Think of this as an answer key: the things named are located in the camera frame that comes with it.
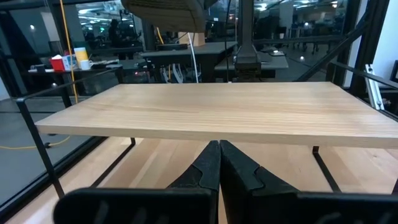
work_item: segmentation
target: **person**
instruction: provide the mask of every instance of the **person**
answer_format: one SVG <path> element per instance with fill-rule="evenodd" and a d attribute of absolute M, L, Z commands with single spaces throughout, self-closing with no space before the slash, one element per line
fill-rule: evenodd
<path fill-rule="evenodd" d="M 125 41 L 121 38 L 120 29 L 118 26 L 119 22 L 116 19 L 112 19 L 111 27 L 109 28 L 109 39 L 111 40 L 111 46 L 116 48 L 127 47 Z M 126 59 L 126 53 L 118 53 L 119 60 Z"/>

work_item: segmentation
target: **black cable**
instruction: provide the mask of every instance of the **black cable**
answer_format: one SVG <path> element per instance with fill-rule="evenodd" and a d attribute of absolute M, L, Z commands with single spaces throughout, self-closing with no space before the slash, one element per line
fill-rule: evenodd
<path fill-rule="evenodd" d="M 226 38 L 227 38 L 227 24 L 229 18 L 229 7 L 231 6 L 231 0 L 228 2 L 228 7 L 226 9 L 226 18 L 225 18 L 225 40 L 224 40 L 224 48 L 225 48 L 225 60 L 226 60 L 226 79 L 229 82 L 229 62 L 228 62 L 228 51 L 226 48 Z"/>

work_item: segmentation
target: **black stand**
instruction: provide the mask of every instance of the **black stand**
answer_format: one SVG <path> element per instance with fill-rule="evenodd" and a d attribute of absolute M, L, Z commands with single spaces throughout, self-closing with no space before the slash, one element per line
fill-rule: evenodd
<path fill-rule="evenodd" d="M 312 147 L 312 155 L 314 156 L 315 160 L 317 161 L 319 168 L 321 168 L 321 171 L 322 171 L 323 175 L 325 176 L 326 180 L 328 181 L 332 191 L 333 192 L 341 192 L 336 181 L 334 180 L 333 176 L 331 175 L 328 167 L 324 163 L 321 155 L 319 155 L 319 146 Z"/>

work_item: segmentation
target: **white wall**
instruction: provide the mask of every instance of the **white wall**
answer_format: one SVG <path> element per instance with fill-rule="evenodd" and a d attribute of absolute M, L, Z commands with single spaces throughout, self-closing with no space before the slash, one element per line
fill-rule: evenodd
<path fill-rule="evenodd" d="M 363 15 L 366 9 L 367 0 L 361 0 L 361 8 L 359 10 L 359 17 Z M 377 45 L 376 54 L 373 61 L 374 73 L 387 80 L 391 77 L 394 62 L 398 60 L 398 29 L 396 28 L 396 14 L 398 12 L 398 1 L 391 0 L 387 9 L 386 18 L 384 19 L 382 31 L 380 34 L 379 43 Z M 359 43 L 361 39 L 356 40 L 351 48 L 349 56 L 350 67 L 355 66 L 356 56 L 359 50 Z M 350 85 L 352 73 L 347 72 L 344 86 Z"/>
<path fill-rule="evenodd" d="M 10 96 L 8 95 L 6 87 L 4 86 L 4 84 L 0 78 L 0 100 L 5 100 L 8 98 L 10 98 Z"/>
<path fill-rule="evenodd" d="M 397 12 L 398 1 L 390 0 L 373 61 L 375 74 L 388 80 L 391 77 L 394 62 L 398 60 Z"/>

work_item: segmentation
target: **white cable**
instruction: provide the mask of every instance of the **white cable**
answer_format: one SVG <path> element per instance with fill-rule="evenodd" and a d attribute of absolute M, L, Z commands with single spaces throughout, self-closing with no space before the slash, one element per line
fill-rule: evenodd
<path fill-rule="evenodd" d="M 192 44 L 192 40 L 191 40 L 191 35 L 189 33 L 188 33 L 188 37 L 189 37 L 189 44 L 191 45 L 191 51 L 192 51 L 192 57 L 193 57 L 193 66 L 195 67 L 195 75 L 197 76 L 197 83 L 199 83 L 198 69 L 197 69 L 197 60 L 195 58 L 195 53 L 193 51 L 193 44 Z"/>

